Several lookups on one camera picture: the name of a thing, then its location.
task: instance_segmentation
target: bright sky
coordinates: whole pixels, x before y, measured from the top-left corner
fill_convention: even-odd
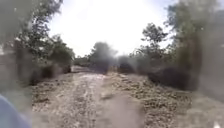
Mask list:
[[[50,24],[76,55],[85,55],[97,41],[105,41],[119,54],[141,44],[148,23],[163,26],[165,8],[174,0],[64,0],[61,14]]]

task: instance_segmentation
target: dirt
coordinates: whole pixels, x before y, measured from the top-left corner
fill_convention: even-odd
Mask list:
[[[74,73],[32,87],[34,128],[212,128],[224,105],[145,77]]]

